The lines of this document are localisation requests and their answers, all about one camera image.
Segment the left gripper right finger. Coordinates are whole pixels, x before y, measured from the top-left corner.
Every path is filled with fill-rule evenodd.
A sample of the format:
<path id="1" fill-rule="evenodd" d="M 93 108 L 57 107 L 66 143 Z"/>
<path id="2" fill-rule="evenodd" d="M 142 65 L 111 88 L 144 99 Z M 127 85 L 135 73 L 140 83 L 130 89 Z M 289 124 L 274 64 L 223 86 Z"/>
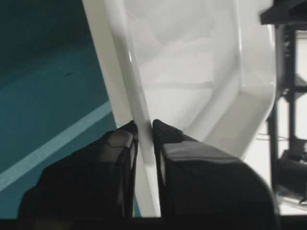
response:
<path id="1" fill-rule="evenodd" d="M 161 215 L 183 230 L 277 230 L 276 201 L 241 159 L 153 121 Z"/>

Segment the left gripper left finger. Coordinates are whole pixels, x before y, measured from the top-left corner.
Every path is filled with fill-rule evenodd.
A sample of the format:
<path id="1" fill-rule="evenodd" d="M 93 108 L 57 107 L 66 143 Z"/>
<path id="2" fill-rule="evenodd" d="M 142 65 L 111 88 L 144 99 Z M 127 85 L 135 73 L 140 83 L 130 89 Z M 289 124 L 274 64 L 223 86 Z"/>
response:
<path id="1" fill-rule="evenodd" d="M 134 122 L 47 166 L 25 192 L 20 218 L 131 218 L 138 130 Z"/>

